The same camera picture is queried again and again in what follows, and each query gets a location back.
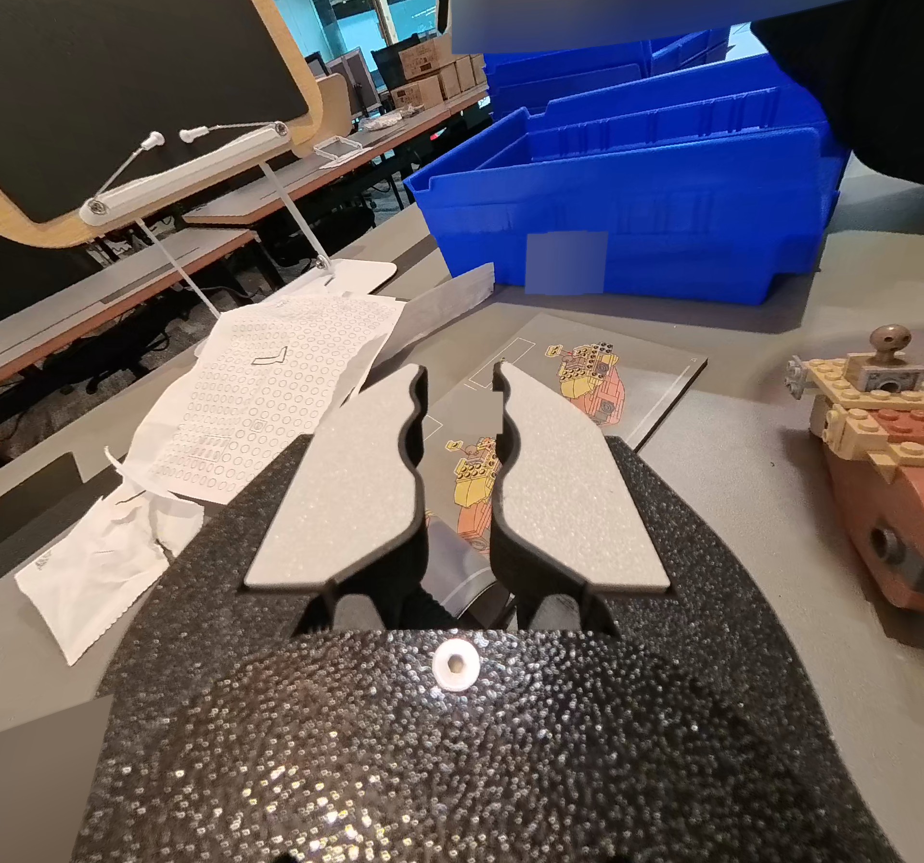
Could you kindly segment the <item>white tray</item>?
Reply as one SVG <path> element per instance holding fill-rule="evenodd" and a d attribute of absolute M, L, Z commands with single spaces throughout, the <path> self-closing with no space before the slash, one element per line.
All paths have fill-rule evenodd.
<path fill-rule="evenodd" d="M 314 155 L 320 161 L 320 169 L 340 166 L 368 150 L 358 136 L 332 136 L 313 145 Z"/>

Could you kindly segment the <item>blue storage bin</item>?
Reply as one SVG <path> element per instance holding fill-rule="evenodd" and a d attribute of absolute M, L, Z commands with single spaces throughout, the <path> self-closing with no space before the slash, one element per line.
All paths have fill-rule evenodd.
<path fill-rule="evenodd" d="M 722 61 L 730 33 L 726 26 L 609 46 L 486 53 L 491 118 L 498 121 L 519 108 L 535 115 L 555 99 Z"/>
<path fill-rule="evenodd" d="M 815 270 L 848 154 L 762 53 L 520 108 L 406 185 L 454 276 L 756 305 Z"/>

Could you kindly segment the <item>grey instruction booklet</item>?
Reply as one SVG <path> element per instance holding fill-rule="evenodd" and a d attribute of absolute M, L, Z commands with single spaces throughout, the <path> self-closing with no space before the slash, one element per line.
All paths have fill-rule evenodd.
<path fill-rule="evenodd" d="M 706 365 L 706 358 L 597 326 L 538 314 L 424 420 L 420 465 L 429 564 L 422 587 L 455 619 L 490 626 L 508 594 L 490 568 L 491 493 L 502 401 L 494 365 L 508 361 L 586 415 L 606 436 L 641 447 Z"/>

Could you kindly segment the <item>black computer monitor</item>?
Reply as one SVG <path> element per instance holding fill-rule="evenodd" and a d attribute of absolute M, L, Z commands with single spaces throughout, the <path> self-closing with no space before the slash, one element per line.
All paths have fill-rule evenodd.
<path fill-rule="evenodd" d="M 353 119 L 368 116 L 379 106 L 376 84 L 369 72 L 361 48 L 354 48 L 325 63 L 327 72 L 339 74 L 347 83 L 347 94 Z"/>

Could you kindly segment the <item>black wood-rimmed panel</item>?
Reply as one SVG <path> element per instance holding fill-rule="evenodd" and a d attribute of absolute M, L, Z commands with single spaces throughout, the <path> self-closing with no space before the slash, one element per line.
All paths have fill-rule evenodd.
<path fill-rule="evenodd" d="M 297 153 L 321 125 L 317 80 L 273 0 L 2 0 L 2 237 L 64 248 L 113 229 L 77 211 L 110 189 L 217 150 L 181 129 L 279 120 Z"/>

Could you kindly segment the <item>stack of cardboard boxes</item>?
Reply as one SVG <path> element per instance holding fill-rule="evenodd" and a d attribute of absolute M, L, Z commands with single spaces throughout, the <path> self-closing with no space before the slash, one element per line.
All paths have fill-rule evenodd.
<path fill-rule="evenodd" d="M 399 57 L 404 82 L 390 90 L 398 110 L 439 107 L 487 85 L 483 55 L 453 52 L 451 32 L 407 48 Z"/>

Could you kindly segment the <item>tan and brown brick model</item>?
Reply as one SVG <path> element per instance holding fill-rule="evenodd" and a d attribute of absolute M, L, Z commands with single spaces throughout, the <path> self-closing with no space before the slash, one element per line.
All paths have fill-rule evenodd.
<path fill-rule="evenodd" d="M 872 349 L 788 361 L 795 399 L 814 393 L 809 431 L 824 450 L 840 518 L 884 598 L 923 611 L 923 366 L 911 332 L 888 324 Z"/>

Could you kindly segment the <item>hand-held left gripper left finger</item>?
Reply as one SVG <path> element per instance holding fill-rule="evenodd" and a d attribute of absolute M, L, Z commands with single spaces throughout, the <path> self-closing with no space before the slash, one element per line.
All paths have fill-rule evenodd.
<path fill-rule="evenodd" d="M 410 555 L 422 578 L 428 402 L 426 368 L 408 364 L 323 421 L 248 568 L 246 590 L 319 593 L 392 554 Z"/>

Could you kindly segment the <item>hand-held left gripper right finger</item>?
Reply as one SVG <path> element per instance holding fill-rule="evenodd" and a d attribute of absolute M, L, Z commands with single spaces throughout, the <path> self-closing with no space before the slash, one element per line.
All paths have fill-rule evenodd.
<path fill-rule="evenodd" d="M 509 362 L 491 491 L 491 569 L 515 596 L 655 594 L 671 581 L 599 427 Z"/>

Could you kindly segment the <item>grey paper strip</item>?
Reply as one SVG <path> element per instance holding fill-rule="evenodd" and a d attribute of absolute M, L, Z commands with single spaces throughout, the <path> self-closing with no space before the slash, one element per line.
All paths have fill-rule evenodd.
<path fill-rule="evenodd" d="M 468 314 L 493 293 L 494 264 L 452 277 L 403 305 L 398 321 L 373 365 L 384 363 L 421 339 Z"/>

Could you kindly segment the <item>white circle-print paper bag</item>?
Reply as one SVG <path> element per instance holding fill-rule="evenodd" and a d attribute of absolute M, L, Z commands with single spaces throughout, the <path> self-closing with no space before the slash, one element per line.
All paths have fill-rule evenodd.
<path fill-rule="evenodd" d="M 341 376 L 390 335 L 402 306 L 317 292 L 225 313 L 145 416 L 121 473 L 151 491 L 231 502 L 345 397 Z"/>

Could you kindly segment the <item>long background table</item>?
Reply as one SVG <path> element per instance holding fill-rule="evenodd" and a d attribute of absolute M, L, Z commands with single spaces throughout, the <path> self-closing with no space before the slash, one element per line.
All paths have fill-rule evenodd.
<path fill-rule="evenodd" d="M 6 379 L 180 281 L 171 257 L 192 273 L 257 240 L 247 229 L 189 227 L 1 322 Z"/>
<path fill-rule="evenodd" d="M 487 84 L 480 84 L 440 107 L 410 116 L 387 129 L 386 133 L 374 136 L 374 141 L 367 149 L 341 164 L 322 167 L 318 155 L 309 155 L 274 171 L 274 180 L 262 177 L 206 202 L 185 213 L 182 218 L 187 224 L 197 226 L 251 226 L 284 208 L 281 189 L 285 190 L 289 199 L 295 200 L 339 183 L 348 174 L 364 169 L 384 155 L 396 153 L 407 142 L 431 134 L 446 120 L 476 105 L 487 94 Z"/>

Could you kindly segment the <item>grey desk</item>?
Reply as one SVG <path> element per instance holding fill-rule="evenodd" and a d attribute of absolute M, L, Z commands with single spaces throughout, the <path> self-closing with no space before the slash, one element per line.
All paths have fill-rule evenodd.
<path fill-rule="evenodd" d="M 905 861 L 922 861 L 922 619 L 877 594 L 842 531 L 809 401 L 783 387 L 786 362 L 868 347 L 900 323 L 922 357 L 922 187 L 848 166 L 820 268 L 755 307 L 630 296 L 554 298 L 497 287 L 465 318 L 394 360 L 426 366 L 434 400 L 541 310 L 686 350 L 707 367 L 641 456 L 728 544 L 808 671 L 861 795 Z M 2 468 L 2 493 L 64 453 L 81 484 L 121 454 L 143 417 L 192 365 L 192 345 Z M 137 608 L 73 667 L 2 578 L 2 732 L 94 698 Z"/>

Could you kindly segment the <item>torn white paper bag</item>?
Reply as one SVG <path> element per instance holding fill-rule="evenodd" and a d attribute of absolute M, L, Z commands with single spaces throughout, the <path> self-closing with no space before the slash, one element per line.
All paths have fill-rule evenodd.
<path fill-rule="evenodd" d="M 204 507 L 104 449 L 121 484 L 15 575 L 73 666 L 201 531 Z"/>

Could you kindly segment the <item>light wooden panel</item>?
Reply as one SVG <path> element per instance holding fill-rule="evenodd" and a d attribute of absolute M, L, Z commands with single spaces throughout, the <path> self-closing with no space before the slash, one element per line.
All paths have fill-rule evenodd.
<path fill-rule="evenodd" d="M 321 125 L 315 136 L 316 142 L 333 137 L 348 137 L 353 129 L 351 87 L 340 73 L 317 78 L 321 94 Z"/>

